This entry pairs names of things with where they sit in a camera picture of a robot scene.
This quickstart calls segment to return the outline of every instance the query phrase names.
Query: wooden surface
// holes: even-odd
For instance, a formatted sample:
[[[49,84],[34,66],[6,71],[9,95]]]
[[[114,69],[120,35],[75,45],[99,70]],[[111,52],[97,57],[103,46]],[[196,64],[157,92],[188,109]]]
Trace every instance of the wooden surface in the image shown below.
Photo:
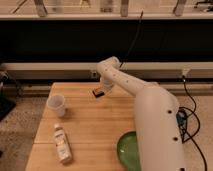
[[[98,83],[54,83],[50,92],[66,98],[66,115],[58,118],[45,108],[26,167],[27,171],[124,171],[116,145],[135,130],[133,98],[119,87],[96,99]],[[74,161],[62,165],[53,140],[54,124],[67,133]]]

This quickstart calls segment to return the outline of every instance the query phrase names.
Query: wire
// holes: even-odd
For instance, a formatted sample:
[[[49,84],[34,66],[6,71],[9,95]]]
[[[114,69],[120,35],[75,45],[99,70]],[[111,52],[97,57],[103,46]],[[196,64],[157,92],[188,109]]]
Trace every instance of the wire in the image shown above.
[[[188,120],[188,118],[189,118],[190,116],[193,115],[193,116],[196,118],[198,126],[197,126],[196,131],[191,135],[192,137],[194,137],[194,136],[197,135],[198,132],[200,131],[200,127],[201,127],[200,119],[199,119],[199,117],[197,116],[197,114],[196,114],[195,112],[193,112],[191,109],[189,109],[189,108],[187,108],[187,107],[180,107],[180,109],[186,109],[186,110],[188,110],[188,111],[190,111],[190,112],[192,113],[192,114],[190,114],[190,115],[187,115],[186,124],[188,124],[188,121],[187,121],[187,120]],[[182,139],[182,142],[185,143],[185,142],[187,142],[188,140],[190,140],[190,138]]]
[[[127,59],[127,58],[129,57],[129,54],[131,53],[132,49],[133,49],[134,46],[135,46],[135,43],[136,43],[136,41],[137,41],[137,39],[138,39],[138,36],[139,36],[139,34],[140,34],[140,28],[141,28],[142,17],[143,17],[143,10],[141,11],[141,15],[140,15],[140,19],[139,19],[139,22],[138,22],[137,31],[136,31],[136,33],[135,33],[135,37],[134,37],[134,39],[132,40],[132,43],[131,43],[131,45],[130,45],[128,51],[127,51],[127,54],[125,55],[125,57],[123,58],[123,60],[122,60],[122,62],[121,62],[121,64],[120,64],[120,68],[121,68],[122,65],[124,64],[125,59]]]
[[[194,140],[194,138],[189,134],[189,132],[186,129],[184,129],[184,128],[181,128],[181,129],[183,129],[186,132],[186,134],[189,136],[190,140],[192,140],[192,142],[194,143],[195,147],[198,149],[198,151],[199,151],[199,153],[200,153],[200,155],[201,155],[201,157],[203,159],[204,170],[208,171],[208,166],[207,166],[206,158],[205,158],[202,150],[200,149],[199,145],[197,144],[197,142]]]
[[[183,77],[182,77],[182,80],[183,80],[183,86],[184,86],[184,90],[185,90],[186,94],[189,96],[189,98],[190,98],[190,99],[192,100],[192,102],[194,103],[193,112],[195,112],[196,109],[197,109],[197,103],[196,103],[195,99],[191,96],[191,94],[188,92],[188,89],[187,89],[187,86],[186,86],[186,77],[183,76]]]

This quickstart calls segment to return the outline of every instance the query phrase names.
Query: white bottle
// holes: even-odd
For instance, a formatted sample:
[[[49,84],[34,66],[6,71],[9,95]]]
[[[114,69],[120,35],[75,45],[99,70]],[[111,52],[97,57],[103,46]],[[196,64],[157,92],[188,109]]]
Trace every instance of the white bottle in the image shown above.
[[[69,143],[63,128],[58,123],[54,125],[54,128],[54,139],[57,147],[58,156],[60,162],[66,164],[72,160],[72,154],[70,152]]]

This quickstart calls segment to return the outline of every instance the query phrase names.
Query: speckled floor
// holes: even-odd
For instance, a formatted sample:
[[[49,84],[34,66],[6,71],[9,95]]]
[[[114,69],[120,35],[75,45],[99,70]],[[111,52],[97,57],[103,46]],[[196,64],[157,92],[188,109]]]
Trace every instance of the speckled floor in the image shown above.
[[[46,98],[19,98],[0,122],[0,171],[23,171],[40,122]]]
[[[186,96],[178,96],[182,106],[193,107]],[[201,121],[201,130],[195,137],[208,162],[208,171],[213,171],[213,96],[195,96],[197,115]],[[20,98],[17,107],[0,122],[0,149],[4,151],[0,158],[0,171],[23,171],[32,148],[41,114],[46,102],[45,97]],[[190,130],[196,122],[190,119]],[[202,159],[192,144],[184,144],[188,171],[203,171]]]

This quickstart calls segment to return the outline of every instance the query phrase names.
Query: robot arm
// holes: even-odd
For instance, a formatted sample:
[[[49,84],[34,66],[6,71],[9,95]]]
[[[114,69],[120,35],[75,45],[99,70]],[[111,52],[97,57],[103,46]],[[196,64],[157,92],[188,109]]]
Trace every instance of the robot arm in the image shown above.
[[[185,171],[184,152],[176,121],[179,103],[159,85],[118,70],[116,57],[98,63],[103,88],[117,84],[135,96],[135,126],[142,171]]]

